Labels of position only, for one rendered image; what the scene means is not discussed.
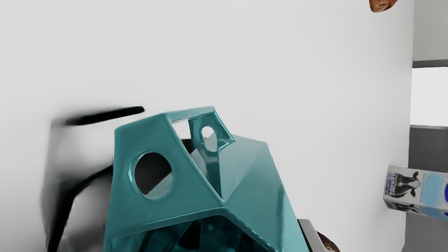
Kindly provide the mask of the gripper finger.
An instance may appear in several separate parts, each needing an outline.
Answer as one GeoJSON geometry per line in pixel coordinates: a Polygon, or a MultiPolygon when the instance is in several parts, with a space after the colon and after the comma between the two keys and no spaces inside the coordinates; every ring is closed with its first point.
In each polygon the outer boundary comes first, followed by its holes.
{"type": "Polygon", "coordinates": [[[328,252],[309,219],[298,219],[309,252],[328,252]]]}

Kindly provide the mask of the teal faceted mug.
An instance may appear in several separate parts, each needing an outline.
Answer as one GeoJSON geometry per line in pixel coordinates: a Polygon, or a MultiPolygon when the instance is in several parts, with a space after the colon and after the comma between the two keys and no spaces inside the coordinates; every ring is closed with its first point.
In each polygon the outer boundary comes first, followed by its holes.
{"type": "Polygon", "coordinates": [[[104,252],[175,252],[201,221],[197,252],[311,252],[265,142],[233,136],[212,106],[172,111],[114,132],[104,252]],[[135,170],[145,154],[171,167],[166,193],[148,197],[135,170]]]}

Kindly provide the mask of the milk carton with cow print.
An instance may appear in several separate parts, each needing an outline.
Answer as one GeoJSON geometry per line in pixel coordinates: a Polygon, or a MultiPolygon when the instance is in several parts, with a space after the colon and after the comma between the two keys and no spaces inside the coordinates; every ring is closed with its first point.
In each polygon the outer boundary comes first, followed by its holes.
{"type": "Polygon", "coordinates": [[[383,200],[389,209],[448,221],[448,173],[389,166],[383,200]]]}

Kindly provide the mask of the brown crusty bread piece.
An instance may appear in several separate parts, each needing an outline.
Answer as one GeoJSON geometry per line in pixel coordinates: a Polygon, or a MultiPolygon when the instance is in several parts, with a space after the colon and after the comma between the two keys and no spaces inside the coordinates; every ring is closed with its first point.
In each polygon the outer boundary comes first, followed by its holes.
{"type": "Polygon", "coordinates": [[[333,252],[341,252],[339,250],[339,248],[336,246],[336,244],[334,244],[334,242],[332,242],[329,238],[327,238],[326,236],[324,236],[323,234],[321,234],[318,231],[317,231],[317,234],[327,250],[333,251],[333,252]]]}
{"type": "Polygon", "coordinates": [[[380,13],[384,12],[397,3],[398,0],[369,0],[371,12],[380,13]]]}

